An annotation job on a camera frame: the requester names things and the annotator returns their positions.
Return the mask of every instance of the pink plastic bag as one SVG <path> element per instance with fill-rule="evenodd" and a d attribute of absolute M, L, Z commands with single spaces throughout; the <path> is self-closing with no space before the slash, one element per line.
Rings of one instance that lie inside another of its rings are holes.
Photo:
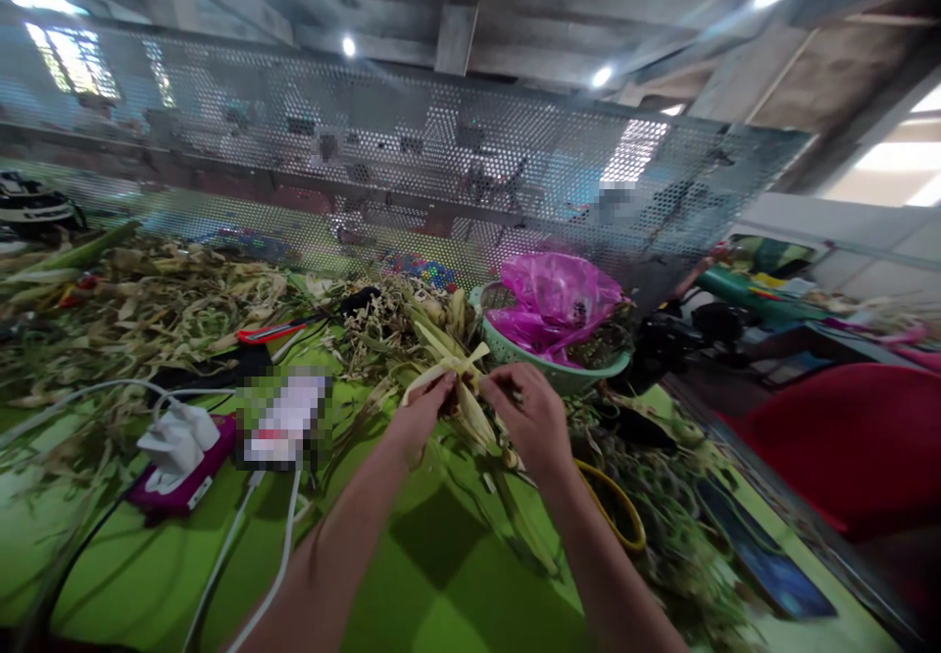
<path fill-rule="evenodd" d="M 577 256 L 515 256 L 500 275 L 517 305 L 490 310 L 487 320 L 517 346 L 562 366 L 581 368 L 566 347 L 590 337 L 622 296 L 620 285 Z"/>

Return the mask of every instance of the pink power strip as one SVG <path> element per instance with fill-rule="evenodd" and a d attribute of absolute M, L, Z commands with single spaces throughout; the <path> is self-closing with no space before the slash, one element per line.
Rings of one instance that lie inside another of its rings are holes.
<path fill-rule="evenodd" d="M 219 428 L 219 440 L 203 455 L 203 461 L 192 474 L 170 493 L 161 494 L 156 490 L 147 490 L 147 482 L 157 470 L 156 466 L 151 465 L 144 470 L 142 479 L 129 493 L 127 501 L 147 514 L 189 516 L 203 494 L 209 490 L 213 478 L 219 473 L 225 459 L 235 449 L 235 438 L 238 432 L 235 414 L 213 416 L 213 421 Z"/>

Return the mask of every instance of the basket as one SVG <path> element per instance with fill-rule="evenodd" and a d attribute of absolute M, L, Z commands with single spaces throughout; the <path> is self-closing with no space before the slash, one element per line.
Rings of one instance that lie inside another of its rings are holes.
<path fill-rule="evenodd" d="M 530 354 L 525 349 L 516 346 L 501 334 L 495 326 L 490 324 L 486 316 L 487 310 L 499 310 L 517 304 L 517 297 L 513 290 L 502 282 L 477 286 L 470 293 L 470 303 L 481 315 L 484 339 L 490 347 L 490 356 L 500 364 L 512 364 L 520 361 L 529 362 L 549 379 L 549 383 L 559 395 L 581 393 L 602 378 L 617 376 L 627 368 L 627 364 L 630 362 L 630 354 L 624 352 L 605 369 L 574 369 L 540 359 L 535 354 Z"/>

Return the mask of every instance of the hand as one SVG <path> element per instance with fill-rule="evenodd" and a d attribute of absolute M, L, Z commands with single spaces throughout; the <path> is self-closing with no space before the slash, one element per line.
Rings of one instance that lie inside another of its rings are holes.
<path fill-rule="evenodd" d="M 566 408 L 532 364 L 502 366 L 480 381 L 480 392 L 510 431 L 526 471 L 538 482 L 573 469 Z M 510 398 L 522 394 L 522 402 Z"/>
<path fill-rule="evenodd" d="M 385 439 L 402 451 L 409 465 L 421 461 L 422 450 L 438 419 L 441 406 L 454 390 L 457 375 L 449 372 L 438 381 L 409 393 L 409 405 L 399 408 L 385 431 Z"/>

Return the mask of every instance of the concrete ceiling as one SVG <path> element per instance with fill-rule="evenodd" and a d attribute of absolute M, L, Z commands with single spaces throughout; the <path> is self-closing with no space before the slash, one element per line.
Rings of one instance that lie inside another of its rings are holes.
<path fill-rule="evenodd" d="M 314 50 L 337 52 L 350 34 L 378 61 L 687 102 L 695 115 L 824 137 L 937 39 L 941 18 L 938 0 L 784 0 L 760 12 L 752 0 L 189 0 L 193 23 L 178 24 L 164 1 L 85 0 L 96 14 Z M 605 66 L 613 76 L 590 89 Z"/>

